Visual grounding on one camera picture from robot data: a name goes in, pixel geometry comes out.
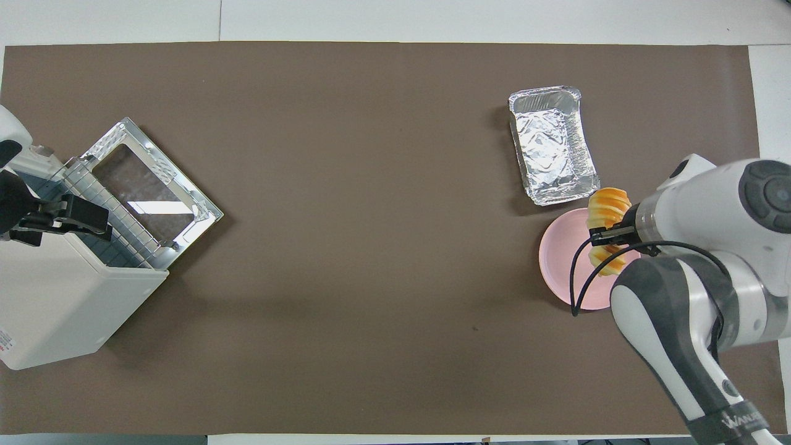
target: brown table mat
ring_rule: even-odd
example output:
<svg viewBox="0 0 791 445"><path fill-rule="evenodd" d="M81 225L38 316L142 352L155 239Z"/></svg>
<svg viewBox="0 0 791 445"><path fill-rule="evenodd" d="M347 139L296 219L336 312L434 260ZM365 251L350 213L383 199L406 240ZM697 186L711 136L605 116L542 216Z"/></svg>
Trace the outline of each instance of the brown table mat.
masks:
<svg viewBox="0 0 791 445"><path fill-rule="evenodd" d="M555 85L634 200L691 152L758 154L743 47L7 48L37 143L129 116L226 217L98 353L0 367L0 432L685 433L609 310L572 318L539 273L585 202L532 204L505 103ZM776 344L722 362L785 432Z"/></svg>

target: pink plate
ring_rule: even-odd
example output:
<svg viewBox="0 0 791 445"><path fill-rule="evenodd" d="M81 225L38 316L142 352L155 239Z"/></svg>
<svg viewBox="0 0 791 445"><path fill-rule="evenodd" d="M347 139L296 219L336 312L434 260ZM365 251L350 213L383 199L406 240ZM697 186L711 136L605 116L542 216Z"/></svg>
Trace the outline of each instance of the pink plate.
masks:
<svg viewBox="0 0 791 445"><path fill-rule="evenodd" d="M560 215L541 238L539 247L539 266L541 275L547 286L559 299L569 304L569 272L574 252L580 244L588 239L588 209L578 208ZM588 245L577 260L577 269L574 271L574 298L578 298L582 284L593 272L593 266L588 259ZM627 263L640 257L640 253L631 251L623 254ZM582 300L582 309L597 310L610 307L610 289L617 276L597 276L593 279L585 299Z"/></svg>

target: label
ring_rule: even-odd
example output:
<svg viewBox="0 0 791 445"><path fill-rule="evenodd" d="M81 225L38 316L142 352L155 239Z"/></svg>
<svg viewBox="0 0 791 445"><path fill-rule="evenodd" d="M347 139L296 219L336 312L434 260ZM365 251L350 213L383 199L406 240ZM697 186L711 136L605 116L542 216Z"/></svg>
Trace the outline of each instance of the label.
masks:
<svg viewBox="0 0 791 445"><path fill-rule="evenodd" d="M7 356L13 349L14 341L11 334L0 326L0 357Z"/></svg>

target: croissant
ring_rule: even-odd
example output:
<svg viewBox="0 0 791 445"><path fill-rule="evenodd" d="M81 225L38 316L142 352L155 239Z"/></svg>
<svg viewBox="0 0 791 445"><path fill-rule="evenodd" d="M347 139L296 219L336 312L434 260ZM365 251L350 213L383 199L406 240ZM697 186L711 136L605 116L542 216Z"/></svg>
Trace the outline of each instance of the croissant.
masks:
<svg viewBox="0 0 791 445"><path fill-rule="evenodd" d="M607 227L609 229L613 224L621 222L629 207L632 207L629 196L620 188L606 187L596 190L588 200L588 228ZM588 253L588 259L596 267L619 250L617 245L594 245ZM599 275L618 275L624 266L626 266L626 260L623 257L617 257L604 267Z"/></svg>

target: aluminum foil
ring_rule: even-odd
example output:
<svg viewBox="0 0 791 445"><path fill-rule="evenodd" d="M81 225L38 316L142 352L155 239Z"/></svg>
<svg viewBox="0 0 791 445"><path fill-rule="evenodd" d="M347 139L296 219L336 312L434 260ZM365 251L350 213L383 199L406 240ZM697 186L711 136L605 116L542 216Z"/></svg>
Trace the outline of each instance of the aluminum foil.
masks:
<svg viewBox="0 0 791 445"><path fill-rule="evenodd" d="M508 99L525 192L538 205L590 196L600 187L580 118L580 91L526 89Z"/></svg>

